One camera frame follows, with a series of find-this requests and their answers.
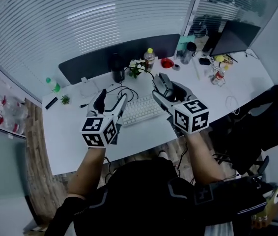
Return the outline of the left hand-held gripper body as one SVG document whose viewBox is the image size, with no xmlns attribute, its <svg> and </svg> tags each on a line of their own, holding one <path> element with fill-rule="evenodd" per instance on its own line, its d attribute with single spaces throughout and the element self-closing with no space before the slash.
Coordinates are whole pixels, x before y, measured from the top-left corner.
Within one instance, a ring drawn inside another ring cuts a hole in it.
<svg viewBox="0 0 278 236">
<path fill-rule="evenodd" d="M 88 111 L 81 128 L 81 135 L 89 148 L 107 148 L 116 145 L 121 124 L 117 124 L 122 114 L 96 114 Z"/>
</svg>

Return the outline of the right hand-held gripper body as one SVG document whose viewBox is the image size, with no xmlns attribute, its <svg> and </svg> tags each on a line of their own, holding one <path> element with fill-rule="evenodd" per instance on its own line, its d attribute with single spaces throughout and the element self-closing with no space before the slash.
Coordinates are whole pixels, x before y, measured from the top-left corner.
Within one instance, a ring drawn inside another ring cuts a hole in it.
<svg viewBox="0 0 278 236">
<path fill-rule="evenodd" d="M 199 99 L 171 105 L 169 113 L 168 121 L 177 137 L 199 132 L 209 125 L 209 108 Z"/>
</svg>

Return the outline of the grey computer mouse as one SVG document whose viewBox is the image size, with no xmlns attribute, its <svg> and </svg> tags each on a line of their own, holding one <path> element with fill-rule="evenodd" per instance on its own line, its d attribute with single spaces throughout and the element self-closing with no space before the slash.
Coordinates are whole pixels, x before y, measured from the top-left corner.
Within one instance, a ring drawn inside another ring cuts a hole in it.
<svg viewBox="0 0 278 236">
<path fill-rule="evenodd" d="M 159 73 L 153 79 L 154 89 L 169 100 L 174 100 L 174 87 L 167 74 Z"/>
</svg>

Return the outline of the person's left forearm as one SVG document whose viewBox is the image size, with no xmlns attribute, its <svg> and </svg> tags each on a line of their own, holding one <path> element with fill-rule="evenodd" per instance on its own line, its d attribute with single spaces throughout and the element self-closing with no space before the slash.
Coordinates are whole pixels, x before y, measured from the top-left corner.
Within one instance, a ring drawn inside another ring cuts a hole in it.
<svg viewBox="0 0 278 236">
<path fill-rule="evenodd" d="M 78 197 L 80 199 L 85 199 L 90 193 L 97 189 L 105 153 L 105 148 L 88 149 L 79 168 L 69 181 L 68 198 Z"/>
</svg>

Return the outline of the person's right forearm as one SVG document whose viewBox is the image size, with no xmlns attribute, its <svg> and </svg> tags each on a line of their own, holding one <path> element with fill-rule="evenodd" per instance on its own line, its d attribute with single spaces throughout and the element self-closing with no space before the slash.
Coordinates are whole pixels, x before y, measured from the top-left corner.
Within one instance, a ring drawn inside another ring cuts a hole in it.
<svg viewBox="0 0 278 236">
<path fill-rule="evenodd" d="M 224 172 L 213 158 L 201 134 L 198 132 L 185 134 L 184 136 L 195 182 L 197 184 L 207 185 L 222 181 L 225 178 Z"/>
</svg>

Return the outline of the white keyboard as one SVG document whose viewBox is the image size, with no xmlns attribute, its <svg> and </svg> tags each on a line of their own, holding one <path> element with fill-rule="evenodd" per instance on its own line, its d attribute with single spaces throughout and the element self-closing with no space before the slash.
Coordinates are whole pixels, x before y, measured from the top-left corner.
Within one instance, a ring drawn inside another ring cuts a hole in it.
<svg viewBox="0 0 278 236">
<path fill-rule="evenodd" d="M 164 115 L 165 111 L 158 105 L 152 94 L 127 103 L 122 115 L 124 127 Z"/>
</svg>

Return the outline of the small red bowl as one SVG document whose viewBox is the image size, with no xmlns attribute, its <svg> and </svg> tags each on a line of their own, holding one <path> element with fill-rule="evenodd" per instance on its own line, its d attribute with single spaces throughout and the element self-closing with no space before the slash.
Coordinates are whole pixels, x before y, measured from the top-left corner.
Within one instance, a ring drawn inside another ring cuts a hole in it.
<svg viewBox="0 0 278 236">
<path fill-rule="evenodd" d="M 161 59 L 161 66 L 165 69 L 169 69 L 174 66 L 174 62 L 169 58 L 163 58 Z"/>
</svg>

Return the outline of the clear bottle with red label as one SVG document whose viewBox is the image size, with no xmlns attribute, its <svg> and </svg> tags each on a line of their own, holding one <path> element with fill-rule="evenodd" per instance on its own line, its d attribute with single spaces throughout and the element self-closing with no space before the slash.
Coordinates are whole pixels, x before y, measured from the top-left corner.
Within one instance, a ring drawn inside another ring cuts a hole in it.
<svg viewBox="0 0 278 236">
<path fill-rule="evenodd" d="M 222 86 L 225 84 L 225 73 L 229 69 L 229 66 L 220 67 L 211 79 L 211 83 L 214 85 Z"/>
</svg>

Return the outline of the black tumbler bottle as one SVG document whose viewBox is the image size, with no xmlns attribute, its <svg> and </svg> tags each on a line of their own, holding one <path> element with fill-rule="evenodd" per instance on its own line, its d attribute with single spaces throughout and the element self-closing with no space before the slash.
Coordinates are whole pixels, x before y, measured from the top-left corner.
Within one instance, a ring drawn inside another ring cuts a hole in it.
<svg viewBox="0 0 278 236">
<path fill-rule="evenodd" d="M 124 60 L 119 54 L 113 54 L 110 58 L 110 69 L 115 82 L 122 83 L 125 80 Z"/>
</svg>

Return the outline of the grey bottle with black lid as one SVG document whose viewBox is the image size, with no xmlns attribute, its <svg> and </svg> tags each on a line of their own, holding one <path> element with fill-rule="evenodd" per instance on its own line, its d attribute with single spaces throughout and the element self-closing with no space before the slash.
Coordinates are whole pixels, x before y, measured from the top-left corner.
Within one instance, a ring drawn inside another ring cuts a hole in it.
<svg viewBox="0 0 278 236">
<path fill-rule="evenodd" d="M 187 43 L 186 49 L 181 57 L 181 63 L 189 64 L 191 59 L 195 56 L 196 49 L 197 47 L 193 42 Z"/>
</svg>

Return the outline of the dark desk divider panel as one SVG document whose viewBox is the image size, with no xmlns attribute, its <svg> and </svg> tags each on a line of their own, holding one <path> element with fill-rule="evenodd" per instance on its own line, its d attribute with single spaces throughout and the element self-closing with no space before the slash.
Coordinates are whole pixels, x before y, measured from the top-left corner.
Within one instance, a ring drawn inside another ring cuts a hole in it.
<svg viewBox="0 0 278 236">
<path fill-rule="evenodd" d="M 160 59 L 171 57 L 179 39 L 179 34 L 169 34 L 127 41 L 75 57 L 59 64 L 58 68 L 69 83 L 74 85 L 83 77 L 91 79 L 110 72 L 109 62 L 114 54 L 122 58 L 124 65 L 133 59 L 143 58 L 148 48 L 152 48 Z"/>
</svg>

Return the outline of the white flower plant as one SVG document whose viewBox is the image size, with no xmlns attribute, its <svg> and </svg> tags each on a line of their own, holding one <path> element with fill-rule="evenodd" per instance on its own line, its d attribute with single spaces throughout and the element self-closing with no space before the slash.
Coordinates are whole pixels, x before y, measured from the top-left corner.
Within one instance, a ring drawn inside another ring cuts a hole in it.
<svg viewBox="0 0 278 236">
<path fill-rule="evenodd" d="M 129 69 L 129 76 L 133 78 L 137 78 L 142 72 L 151 72 L 148 62 L 144 59 L 132 59 L 127 68 Z"/>
</svg>

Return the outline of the yellow cap tea bottle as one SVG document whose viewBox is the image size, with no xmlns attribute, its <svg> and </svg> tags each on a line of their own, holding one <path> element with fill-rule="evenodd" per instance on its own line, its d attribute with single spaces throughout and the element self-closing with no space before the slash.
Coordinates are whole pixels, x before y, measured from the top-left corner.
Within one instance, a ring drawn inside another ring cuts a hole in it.
<svg viewBox="0 0 278 236">
<path fill-rule="evenodd" d="M 143 55 L 143 59 L 145 61 L 145 70 L 151 71 L 155 61 L 155 54 L 152 48 L 147 49 L 147 51 Z"/>
</svg>

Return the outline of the black remote bar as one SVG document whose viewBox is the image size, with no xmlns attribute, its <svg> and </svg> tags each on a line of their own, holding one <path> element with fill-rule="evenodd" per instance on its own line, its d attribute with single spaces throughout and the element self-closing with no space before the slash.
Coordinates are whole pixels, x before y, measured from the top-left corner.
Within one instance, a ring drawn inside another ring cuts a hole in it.
<svg viewBox="0 0 278 236">
<path fill-rule="evenodd" d="M 58 101 L 58 98 L 57 98 L 57 97 L 54 97 L 54 98 L 45 106 L 45 109 L 46 109 L 46 110 L 50 109 L 57 101 Z"/>
</svg>

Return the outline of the clear bottle with green label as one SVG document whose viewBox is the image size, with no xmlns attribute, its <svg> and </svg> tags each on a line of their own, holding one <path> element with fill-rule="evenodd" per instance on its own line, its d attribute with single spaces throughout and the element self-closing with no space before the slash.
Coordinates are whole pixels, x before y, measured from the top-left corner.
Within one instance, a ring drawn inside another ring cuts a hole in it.
<svg viewBox="0 0 278 236">
<path fill-rule="evenodd" d="M 55 79 L 51 79 L 49 77 L 46 78 L 46 83 L 50 87 L 51 91 L 54 93 L 59 93 L 61 90 L 61 86 Z"/>
</svg>

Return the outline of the teal box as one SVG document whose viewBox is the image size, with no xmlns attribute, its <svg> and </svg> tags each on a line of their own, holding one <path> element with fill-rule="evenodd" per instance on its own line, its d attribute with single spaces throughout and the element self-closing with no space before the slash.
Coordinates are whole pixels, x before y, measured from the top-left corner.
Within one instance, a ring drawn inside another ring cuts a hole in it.
<svg viewBox="0 0 278 236">
<path fill-rule="evenodd" d="M 179 38 L 179 41 L 178 41 L 178 44 L 177 44 L 177 47 L 176 47 L 176 55 L 175 55 L 175 58 L 178 59 L 178 58 L 181 58 L 184 51 L 186 50 L 187 48 L 187 44 L 189 42 L 192 42 L 194 43 L 195 41 L 195 36 L 194 35 L 189 35 L 189 36 L 181 36 Z"/>
</svg>

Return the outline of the colourful small packet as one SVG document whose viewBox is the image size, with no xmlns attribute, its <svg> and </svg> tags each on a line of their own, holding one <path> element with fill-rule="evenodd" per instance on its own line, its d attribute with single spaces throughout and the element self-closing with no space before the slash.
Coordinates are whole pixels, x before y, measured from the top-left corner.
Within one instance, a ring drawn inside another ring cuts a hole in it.
<svg viewBox="0 0 278 236">
<path fill-rule="evenodd" d="M 228 63 L 228 64 L 234 64 L 235 62 L 238 63 L 237 60 L 235 60 L 231 55 L 229 54 L 225 54 L 223 55 L 224 57 L 224 63 Z"/>
</svg>

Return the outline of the black office chair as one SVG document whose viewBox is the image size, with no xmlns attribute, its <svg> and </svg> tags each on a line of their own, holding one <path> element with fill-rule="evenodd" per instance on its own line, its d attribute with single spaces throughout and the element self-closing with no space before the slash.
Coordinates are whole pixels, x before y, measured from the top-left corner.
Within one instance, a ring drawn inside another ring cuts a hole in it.
<svg viewBox="0 0 278 236">
<path fill-rule="evenodd" d="M 228 114 L 209 125 L 209 137 L 218 163 L 230 163 L 240 175 L 265 171 L 269 157 L 260 161 L 263 151 L 278 146 L 278 84 L 240 107 L 239 114 Z"/>
</svg>

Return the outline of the black monitor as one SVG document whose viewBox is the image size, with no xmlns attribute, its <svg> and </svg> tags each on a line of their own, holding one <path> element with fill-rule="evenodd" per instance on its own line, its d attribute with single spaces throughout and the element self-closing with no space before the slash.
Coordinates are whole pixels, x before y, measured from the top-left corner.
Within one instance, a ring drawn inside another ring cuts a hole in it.
<svg viewBox="0 0 278 236">
<path fill-rule="evenodd" d="M 212 57 L 246 51 L 260 30 L 251 24 L 227 21 L 222 32 L 209 36 L 202 52 Z"/>
</svg>

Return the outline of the person's black shirt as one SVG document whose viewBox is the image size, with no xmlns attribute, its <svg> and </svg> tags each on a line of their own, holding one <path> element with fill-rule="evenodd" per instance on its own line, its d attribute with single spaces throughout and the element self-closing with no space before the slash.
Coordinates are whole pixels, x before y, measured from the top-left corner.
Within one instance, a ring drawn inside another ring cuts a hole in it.
<svg viewBox="0 0 278 236">
<path fill-rule="evenodd" d="M 123 165 L 85 199 L 66 198 L 47 236 L 204 236 L 205 227 L 249 225 L 235 210 L 236 180 L 191 185 L 163 158 Z"/>
</svg>

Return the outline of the white window blinds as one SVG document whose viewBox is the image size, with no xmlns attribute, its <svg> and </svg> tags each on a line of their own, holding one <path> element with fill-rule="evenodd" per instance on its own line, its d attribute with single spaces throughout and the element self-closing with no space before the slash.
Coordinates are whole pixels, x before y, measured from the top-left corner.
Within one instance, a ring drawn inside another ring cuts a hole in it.
<svg viewBox="0 0 278 236">
<path fill-rule="evenodd" d="M 192 13 L 189 35 L 196 38 L 222 32 L 226 22 L 236 21 L 263 29 L 278 7 L 278 0 L 199 0 Z"/>
<path fill-rule="evenodd" d="M 0 69 L 31 96 L 59 64 L 135 39 L 180 33 L 192 0 L 0 0 Z"/>
</svg>

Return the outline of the dark flat box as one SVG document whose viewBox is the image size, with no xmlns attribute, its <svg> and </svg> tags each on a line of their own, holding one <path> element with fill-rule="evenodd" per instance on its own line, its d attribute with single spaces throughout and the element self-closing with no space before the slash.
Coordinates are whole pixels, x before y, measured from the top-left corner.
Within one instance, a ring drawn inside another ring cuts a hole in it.
<svg viewBox="0 0 278 236">
<path fill-rule="evenodd" d="M 243 177 L 236 180 L 235 210 L 238 216 L 262 212 L 272 197 L 275 187 L 262 177 Z"/>
</svg>

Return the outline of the frosted glass door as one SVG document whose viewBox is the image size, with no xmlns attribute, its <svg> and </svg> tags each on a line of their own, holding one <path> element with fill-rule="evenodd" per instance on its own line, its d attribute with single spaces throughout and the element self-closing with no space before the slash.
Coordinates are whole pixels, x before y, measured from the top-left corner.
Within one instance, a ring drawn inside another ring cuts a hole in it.
<svg viewBox="0 0 278 236">
<path fill-rule="evenodd" d="M 0 200 L 26 195 L 26 140 L 0 131 Z"/>
</svg>

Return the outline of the yellow cardboard carton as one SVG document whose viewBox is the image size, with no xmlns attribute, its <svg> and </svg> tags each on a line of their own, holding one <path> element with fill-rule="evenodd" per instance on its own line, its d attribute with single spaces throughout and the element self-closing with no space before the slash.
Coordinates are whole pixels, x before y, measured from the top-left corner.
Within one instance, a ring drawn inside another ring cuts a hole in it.
<svg viewBox="0 0 278 236">
<path fill-rule="evenodd" d="M 252 216 L 252 227 L 254 229 L 262 229 L 266 228 L 270 225 L 272 220 L 278 214 L 278 200 L 276 200 L 278 194 L 278 187 L 275 188 L 271 196 L 266 198 L 266 206 L 265 208 Z"/>
</svg>

